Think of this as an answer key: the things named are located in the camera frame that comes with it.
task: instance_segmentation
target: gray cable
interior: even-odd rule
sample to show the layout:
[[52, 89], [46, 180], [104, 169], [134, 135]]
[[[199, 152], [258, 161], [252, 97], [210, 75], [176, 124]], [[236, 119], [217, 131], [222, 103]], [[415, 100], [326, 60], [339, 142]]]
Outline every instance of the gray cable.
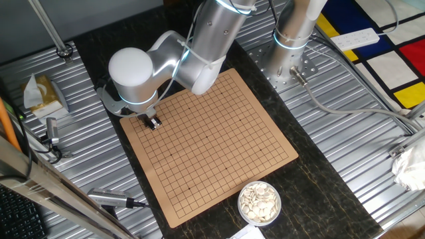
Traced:
[[[336, 58], [324, 53], [324, 52], [320, 52], [316, 49], [314, 49], [313, 47], [310, 46], [306, 46], [308, 49], [322, 55], [322, 56], [326, 56], [327, 58], [330, 58], [332, 60], [334, 60], [335, 62], [338, 62], [338, 64], [340, 64], [345, 70], [347, 70], [348, 73], [354, 75], [342, 62], [340, 62], [339, 60], [337, 60]], [[332, 113], [332, 114], [358, 114], [358, 113], [363, 113], [363, 112], [375, 112], [375, 113], [381, 113], [381, 114], [386, 114], [389, 116], [394, 116], [406, 123], [408, 123], [409, 125], [413, 126], [415, 129], [417, 129], [418, 131], [420, 131], [422, 128], [414, 123], [412, 120], [401, 116], [397, 113], [391, 112], [389, 110], [376, 110], [376, 109], [358, 109], [358, 110], [345, 110], [345, 111], [340, 111], [340, 110], [331, 110], [329, 108], [326, 108], [325, 106], [323, 106], [322, 104], [320, 104], [320, 102], [317, 101], [317, 99], [314, 97], [314, 95], [311, 93], [311, 90], [309, 88], [309, 86], [305, 85], [305, 89], [307, 90], [308, 94], [310, 95], [311, 99], [313, 99], [313, 101], [317, 104], [317, 106], [319, 106], [319, 108], [321, 108], [322, 110]]]
[[391, 31], [389, 31], [387, 33], [379, 33], [378, 36], [382, 36], [382, 35], [387, 35], [389, 33], [393, 33], [398, 28], [398, 15], [397, 15], [397, 11], [396, 11], [395, 7], [392, 5], [392, 3], [389, 0], [385, 0], [385, 1], [388, 3], [388, 5], [390, 5], [390, 7], [392, 9], [392, 12], [394, 13], [394, 16], [396, 17], [396, 27], [393, 30], [391, 30]]
[[397, 113], [388, 111], [388, 110], [380, 110], [380, 109], [358, 109], [358, 110], [332, 110], [327, 108], [326, 106], [320, 104], [320, 102], [316, 99], [316, 97], [313, 95], [313, 92], [311, 92], [310, 87], [308, 86], [308, 84], [306, 84], [304, 86], [305, 90], [307, 90], [307, 93], [310, 95], [311, 99], [313, 100], [313, 102], [319, 107], [321, 108], [323, 111], [329, 112], [331, 114], [359, 114], [359, 113], [365, 113], [365, 112], [373, 112], [373, 113], [380, 113], [380, 114], [386, 114], [388, 116], [392, 116], [392, 117], [396, 117], [402, 121], [404, 121], [405, 123], [408, 123], [409, 125], [411, 125], [412, 127], [414, 127], [416, 130], [420, 131], [422, 128], [415, 124], [412, 120], [401, 116]]

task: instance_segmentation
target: dark granite surface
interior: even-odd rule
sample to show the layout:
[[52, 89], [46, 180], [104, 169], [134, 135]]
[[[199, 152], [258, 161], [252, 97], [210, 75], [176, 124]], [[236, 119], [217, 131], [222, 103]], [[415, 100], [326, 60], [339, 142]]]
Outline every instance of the dark granite surface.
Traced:
[[[96, 83], [98, 77], [107, 74], [111, 55], [123, 47], [148, 50], [169, 29], [185, 36], [190, 27], [191, 9], [191, 4], [160, 7], [74, 39], [90, 77]], [[229, 50], [222, 70], [229, 68], [238, 71], [299, 154], [299, 159], [261, 179], [273, 185], [282, 199], [279, 217], [261, 228], [265, 237], [372, 238], [380, 232], [380, 226], [237, 43]], [[172, 89], [176, 92], [182, 87], [175, 83]], [[110, 116], [148, 202], [160, 208], [119, 118]], [[162, 212], [154, 213], [165, 238], [228, 238], [247, 225], [239, 215], [236, 201], [237, 195], [233, 195], [176, 228], [168, 226]]]

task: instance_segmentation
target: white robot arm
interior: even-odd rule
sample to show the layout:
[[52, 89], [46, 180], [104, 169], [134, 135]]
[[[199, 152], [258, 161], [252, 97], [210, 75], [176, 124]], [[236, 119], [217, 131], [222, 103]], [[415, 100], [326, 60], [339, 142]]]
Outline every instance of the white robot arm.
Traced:
[[[206, 0], [197, 11], [196, 27], [189, 42], [175, 31], [167, 31], [144, 52], [137, 48], [117, 51], [109, 62], [109, 73], [123, 102], [147, 125], [155, 129], [160, 121], [155, 117], [157, 89], [170, 78], [196, 95], [204, 94], [216, 80], [233, 40], [247, 16], [255, 9], [256, 0]], [[290, 67], [298, 60], [287, 57], [302, 52], [326, 0], [294, 0], [282, 11], [284, 18], [276, 28], [279, 36], [272, 47], [270, 68], [281, 69], [282, 77], [290, 76]]]

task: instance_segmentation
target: white power strip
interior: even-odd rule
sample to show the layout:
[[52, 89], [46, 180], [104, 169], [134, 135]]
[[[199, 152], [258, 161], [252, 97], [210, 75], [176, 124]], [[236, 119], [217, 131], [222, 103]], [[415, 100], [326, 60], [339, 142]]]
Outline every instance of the white power strip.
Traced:
[[379, 41], [379, 36], [372, 28], [368, 28], [332, 37], [331, 39], [339, 49], [346, 51], [377, 43]]

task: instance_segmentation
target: ribbed aluminum surface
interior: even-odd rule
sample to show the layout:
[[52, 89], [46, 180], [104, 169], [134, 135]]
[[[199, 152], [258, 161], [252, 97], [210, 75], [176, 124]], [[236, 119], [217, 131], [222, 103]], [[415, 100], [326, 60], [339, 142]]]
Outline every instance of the ribbed aluminum surface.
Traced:
[[[23, 107], [20, 84], [32, 73], [45, 74], [58, 84], [65, 96], [69, 114], [58, 119], [59, 148], [71, 151], [72, 158], [62, 159], [55, 167], [84, 192], [91, 188], [127, 191], [138, 201], [146, 198], [124, 153], [102, 102], [93, 89], [93, 83], [74, 47], [74, 62], [65, 65], [57, 57], [56, 49], [0, 67], [0, 78], [7, 85], [15, 103], [25, 112], [25, 124], [38, 136], [46, 127]], [[49, 238], [93, 238], [90, 231], [44, 208], [44, 219]], [[162, 237], [161, 231], [148, 208], [117, 209], [120, 222], [132, 233], [143, 238]]]
[[[277, 14], [285, 2], [274, 1]], [[267, 8], [268, 1], [257, 1], [256, 6], [261, 12]], [[249, 17], [236, 40], [251, 52], [272, 40], [273, 28], [271, 11]], [[314, 42], [309, 46], [329, 51]], [[355, 79], [334, 60], [308, 49], [306, 52], [319, 69], [318, 75], [309, 79], [309, 85], [322, 104], [340, 110], [383, 108], [377, 95], [363, 86], [363, 79]], [[423, 195], [406, 192], [394, 182], [391, 173], [393, 159], [388, 151], [406, 139], [406, 132], [392, 118], [382, 114], [328, 114], [317, 108], [299, 84], [282, 90], [280, 96], [364, 208], [384, 229], [420, 207], [408, 203], [422, 201]]]

